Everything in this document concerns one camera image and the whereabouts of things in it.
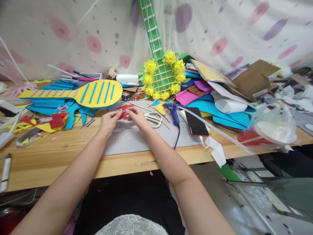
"person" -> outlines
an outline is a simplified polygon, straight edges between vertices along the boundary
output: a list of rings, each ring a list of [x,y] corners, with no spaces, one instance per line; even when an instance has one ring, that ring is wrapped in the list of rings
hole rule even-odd
[[[153,171],[153,176],[143,172],[138,177],[130,174],[117,177],[116,181],[114,177],[97,184],[96,190],[91,184],[74,234],[184,234],[166,179],[174,188],[190,235],[235,234],[196,174],[150,126],[142,110],[130,107],[126,113],[145,136],[161,172]],[[115,111],[102,116],[96,135],[45,191],[12,235],[63,234],[121,115],[122,111]],[[129,180],[120,184],[125,178]]]

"black pants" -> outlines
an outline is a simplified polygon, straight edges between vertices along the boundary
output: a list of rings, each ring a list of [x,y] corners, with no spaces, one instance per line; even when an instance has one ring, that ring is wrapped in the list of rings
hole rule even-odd
[[[94,235],[124,214],[160,224],[169,235],[184,235],[176,201],[160,170],[93,180],[82,202],[73,235]]]

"wooden table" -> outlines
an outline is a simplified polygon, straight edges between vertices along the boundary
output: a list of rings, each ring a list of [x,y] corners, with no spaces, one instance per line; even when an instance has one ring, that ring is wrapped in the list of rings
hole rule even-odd
[[[0,157],[12,154],[11,170],[8,182],[8,192],[50,185],[62,171],[72,162],[78,153],[99,129],[102,112],[95,112],[95,121],[89,127],[83,127],[78,122],[72,130],[58,131],[48,134],[24,148],[16,148],[18,137],[31,129],[26,129],[16,134],[0,150]],[[313,137],[301,129],[297,129],[299,144],[312,144]],[[210,136],[222,144],[226,158],[237,158],[249,154],[234,143],[211,130]],[[188,164],[214,161],[211,156],[212,149],[204,149],[201,145],[188,146],[176,149]],[[256,154],[271,152],[265,149],[253,149]],[[4,159],[0,160],[0,172]],[[159,169],[151,151],[125,153],[103,156],[98,165],[95,178],[123,175],[135,172]]]

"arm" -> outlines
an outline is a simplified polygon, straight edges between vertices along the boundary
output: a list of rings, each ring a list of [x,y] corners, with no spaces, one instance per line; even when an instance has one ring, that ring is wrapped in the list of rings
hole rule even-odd
[[[149,125],[143,112],[135,107],[126,112],[146,137],[161,171],[172,184],[189,234],[235,234],[190,166]]]
[[[12,231],[12,235],[63,234],[77,203],[94,176],[107,139],[121,115],[122,111],[116,111],[102,116],[97,134],[45,191]]]

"floor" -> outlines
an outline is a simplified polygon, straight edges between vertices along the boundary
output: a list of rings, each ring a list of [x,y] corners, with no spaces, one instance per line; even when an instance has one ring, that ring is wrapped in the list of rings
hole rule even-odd
[[[235,198],[230,195],[229,190],[226,187],[225,180],[223,179],[222,174],[219,172],[219,167],[215,162],[209,162],[205,165],[191,165],[191,168],[196,173],[204,187],[207,189],[212,200],[236,234],[260,234],[251,224],[247,222],[241,207]],[[172,187],[171,192],[173,193],[173,197],[177,202],[176,195]]]

